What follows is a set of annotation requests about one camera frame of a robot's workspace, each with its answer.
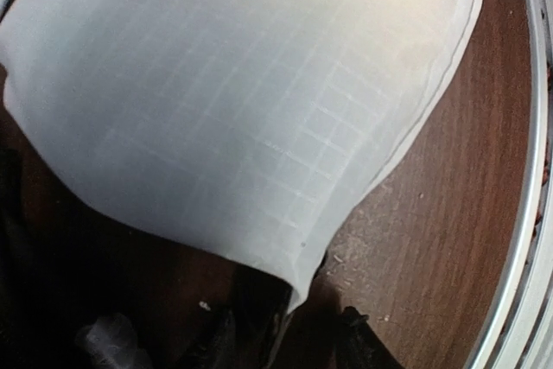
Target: wooden floor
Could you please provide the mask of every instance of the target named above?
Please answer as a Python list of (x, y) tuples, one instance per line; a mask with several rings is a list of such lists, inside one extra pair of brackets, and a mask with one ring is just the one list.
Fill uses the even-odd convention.
[[(524, 0), (485, 0), (459, 72), (409, 154), (334, 239), (277, 369), (334, 367), (333, 317), (350, 304), (370, 315), (408, 369), (463, 366), (510, 242), (529, 103)], [(25, 210), (37, 240), (74, 281), (96, 277), (160, 367), (174, 361), (209, 317), (199, 301), (226, 302), (236, 266), (84, 207), (4, 111), (0, 142), (25, 156)]]

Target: silver metal frame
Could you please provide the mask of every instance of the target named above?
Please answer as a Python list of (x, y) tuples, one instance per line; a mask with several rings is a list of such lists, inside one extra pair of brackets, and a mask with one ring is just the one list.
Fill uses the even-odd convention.
[(532, 87), (524, 184), (503, 273), (466, 369), (553, 368), (553, 186), (542, 185), (546, 143), (553, 144), (547, 86), (553, 0), (526, 5)]

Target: white pillow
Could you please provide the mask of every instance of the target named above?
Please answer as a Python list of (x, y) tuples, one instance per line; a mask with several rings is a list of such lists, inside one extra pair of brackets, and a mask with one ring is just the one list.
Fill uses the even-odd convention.
[(5, 105), (85, 203), (305, 300), (453, 77), (482, 0), (16, 0)]

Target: grid pattern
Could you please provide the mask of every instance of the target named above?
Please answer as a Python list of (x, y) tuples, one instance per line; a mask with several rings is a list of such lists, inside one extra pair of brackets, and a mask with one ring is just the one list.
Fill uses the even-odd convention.
[(77, 194), (146, 231), (293, 266), (331, 194), (353, 207), (442, 82), (461, 0), (428, 1), (19, 0), (3, 31), (57, 28), (18, 46), (40, 77), (8, 69), (20, 101), (40, 97), (25, 130), (48, 125), (37, 147)]

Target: floor debris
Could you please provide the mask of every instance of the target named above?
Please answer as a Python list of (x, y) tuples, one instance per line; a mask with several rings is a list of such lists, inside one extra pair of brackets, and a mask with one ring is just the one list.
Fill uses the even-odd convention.
[(209, 304), (207, 304), (206, 302), (200, 302), (198, 305), (201, 309), (204, 309), (205, 311), (211, 311), (211, 307), (209, 307)]

